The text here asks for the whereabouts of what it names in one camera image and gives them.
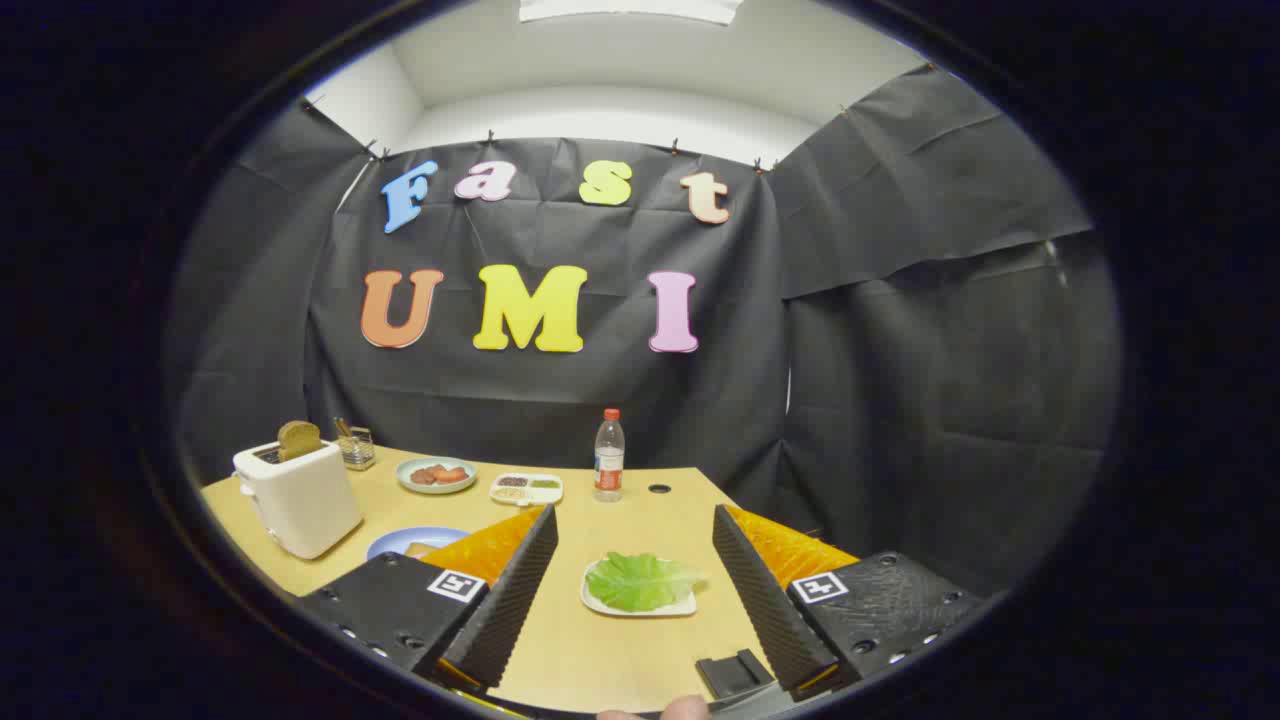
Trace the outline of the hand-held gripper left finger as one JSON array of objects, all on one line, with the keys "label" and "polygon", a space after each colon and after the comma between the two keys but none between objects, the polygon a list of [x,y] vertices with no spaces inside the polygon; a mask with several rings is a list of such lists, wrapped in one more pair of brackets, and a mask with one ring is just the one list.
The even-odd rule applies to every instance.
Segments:
[{"label": "hand-held gripper left finger", "polygon": [[556,510],[529,509],[430,557],[379,553],[297,607],[407,673],[484,692],[500,684],[558,541]]}]

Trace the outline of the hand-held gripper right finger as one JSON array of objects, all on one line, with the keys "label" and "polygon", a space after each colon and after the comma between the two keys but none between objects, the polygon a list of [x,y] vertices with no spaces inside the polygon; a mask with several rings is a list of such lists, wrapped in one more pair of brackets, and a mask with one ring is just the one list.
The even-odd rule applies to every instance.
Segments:
[{"label": "hand-held gripper right finger", "polygon": [[732,505],[716,507],[712,542],[794,700],[902,662],[984,602],[905,553],[858,559]]}]

